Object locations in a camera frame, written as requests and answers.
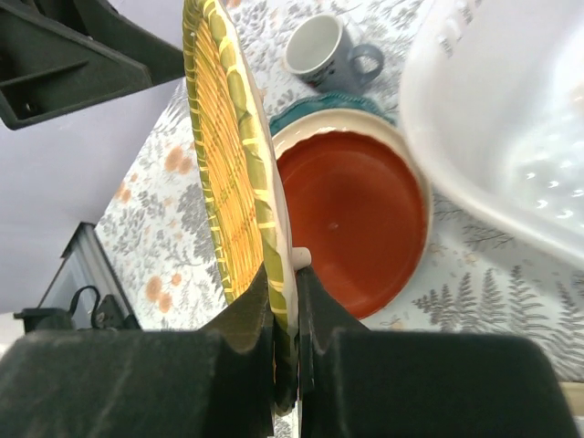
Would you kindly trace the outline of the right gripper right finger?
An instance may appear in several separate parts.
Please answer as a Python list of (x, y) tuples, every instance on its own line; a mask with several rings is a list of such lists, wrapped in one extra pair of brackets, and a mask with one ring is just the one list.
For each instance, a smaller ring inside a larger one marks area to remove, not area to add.
[(508, 335), (371, 330), (297, 273), (303, 437), (575, 437), (551, 364)]

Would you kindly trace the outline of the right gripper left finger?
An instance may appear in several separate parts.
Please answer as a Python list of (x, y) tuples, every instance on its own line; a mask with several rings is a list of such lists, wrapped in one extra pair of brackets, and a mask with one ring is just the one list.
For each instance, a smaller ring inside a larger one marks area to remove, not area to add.
[(267, 437), (266, 273), (195, 331), (42, 329), (1, 361), (4, 437)]

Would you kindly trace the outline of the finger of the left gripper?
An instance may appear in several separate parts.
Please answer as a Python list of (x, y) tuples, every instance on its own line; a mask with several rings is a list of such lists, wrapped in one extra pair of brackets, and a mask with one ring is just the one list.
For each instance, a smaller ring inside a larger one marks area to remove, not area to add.
[(182, 51), (108, 1), (1, 4), (1, 120), (10, 130), (182, 75)]

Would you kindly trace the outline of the cream and blue plate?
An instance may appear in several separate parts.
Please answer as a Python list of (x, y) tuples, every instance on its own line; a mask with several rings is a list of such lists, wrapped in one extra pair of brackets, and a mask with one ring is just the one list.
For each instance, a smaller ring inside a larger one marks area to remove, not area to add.
[(284, 121), (284, 118), (277, 121), (284, 123), (272, 135), (277, 159), (298, 142), (331, 131), (355, 132), (384, 143), (406, 163), (419, 185), (427, 215), (424, 247), (428, 246), (433, 226), (433, 189), (413, 159), (405, 139), (386, 119), (365, 110), (339, 108), (318, 110), (294, 121)]

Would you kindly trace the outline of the bamboo pattern plate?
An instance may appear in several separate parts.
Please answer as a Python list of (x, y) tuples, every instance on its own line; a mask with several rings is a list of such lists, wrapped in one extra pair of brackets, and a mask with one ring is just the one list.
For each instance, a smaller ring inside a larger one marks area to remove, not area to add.
[(182, 45), (194, 147), (224, 296), (233, 303), (265, 270), (276, 322), (275, 405), (285, 415), (297, 398), (297, 283), (272, 135), (221, 2), (184, 2)]

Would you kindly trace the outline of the red-brown plate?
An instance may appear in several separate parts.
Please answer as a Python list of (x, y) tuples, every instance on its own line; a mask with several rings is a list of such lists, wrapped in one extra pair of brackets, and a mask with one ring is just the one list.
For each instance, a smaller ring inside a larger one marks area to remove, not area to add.
[(405, 287), (427, 240), (422, 188), (388, 145), (332, 131), (277, 160), (295, 246), (312, 255), (324, 288), (354, 317), (385, 307)]

